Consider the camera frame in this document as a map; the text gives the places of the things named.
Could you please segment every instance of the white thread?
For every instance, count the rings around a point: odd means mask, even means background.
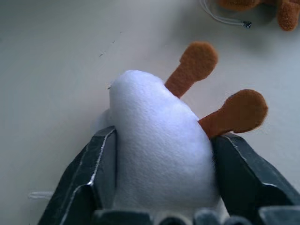
[[[54,194],[53,191],[37,191],[37,192],[31,192],[28,195],[28,197],[30,199],[46,199],[46,200],[50,200],[53,194]]]
[[[251,26],[251,22],[248,22],[248,21],[241,21],[238,19],[225,18],[225,17],[221,17],[221,16],[213,14],[212,11],[210,10],[211,5],[208,3],[208,0],[200,0],[200,5],[207,14],[209,14],[212,18],[214,18],[215,20],[218,20],[222,23],[227,23],[227,24],[231,24],[231,25],[240,25],[240,26],[243,26],[246,28],[250,28],[250,26]]]

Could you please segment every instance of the brown felt antenna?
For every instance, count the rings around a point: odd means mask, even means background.
[[[197,81],[205,79],[215,68],[218,55],[205,42],[193,42],[184,51],[180,65],[166,81],[166,88],[178,98]]]
[[[254,90],[240,90],[218,111],[199,120],[209,138],[233,131],[244,133],[260,126],[268,113],[263,96]]]

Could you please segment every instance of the felt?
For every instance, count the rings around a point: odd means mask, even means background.
[[[118,132],[115,209],[191,217],[217,205],[211,143],[161,79],[127,71],[110,88],[110,114]]]
[[[283,30],[292,31],[298,25],[300,0],[218,0],[218,3],[234,11],[249,10],[261,3],[275,5],[278,7],[278,24]]]
[[[166,88],[180,98],[197,81],[205,79],[215,68],[218,55],[205,42],[193,42],[184,51],[180,65],[166,81]]]
[[[260,126],[268,112],[263,96],[254,90],[240,90],[216,112],[199,120],[209,138],[234,131],[244,133]]]

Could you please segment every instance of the white table surface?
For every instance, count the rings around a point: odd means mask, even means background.
[[[105,109],[105,84],[128,69],[166,79],[187,45],[209,41],[219,64],[183,100],[201,118],[251,88],[270,107],[242,135],[300,190],[300,28],[283,32],[274,10],[246,14],[250,30],[214,21],[197,0],[4,0],[0,7],[0,223],[37,223],[91,138]]]

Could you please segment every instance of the stuffed toy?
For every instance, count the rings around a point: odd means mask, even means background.
[[[298,25],[300,0],[218,0],[220,6],[234,11],[252,9],[258,4],[266,3],[278,7],[279,26],[286,31],[294,30]]]
[[[211,45],[194,42],[166,82],[133,70],[112,83],[110,108],[95,129],[114,125],[118,134],[114,209],[191,218],[196,209],[216,208],[220,196],[210,139],[255,129],[268,110],[260,93],[241,90],[199,119],[180,98],[217,60]]]

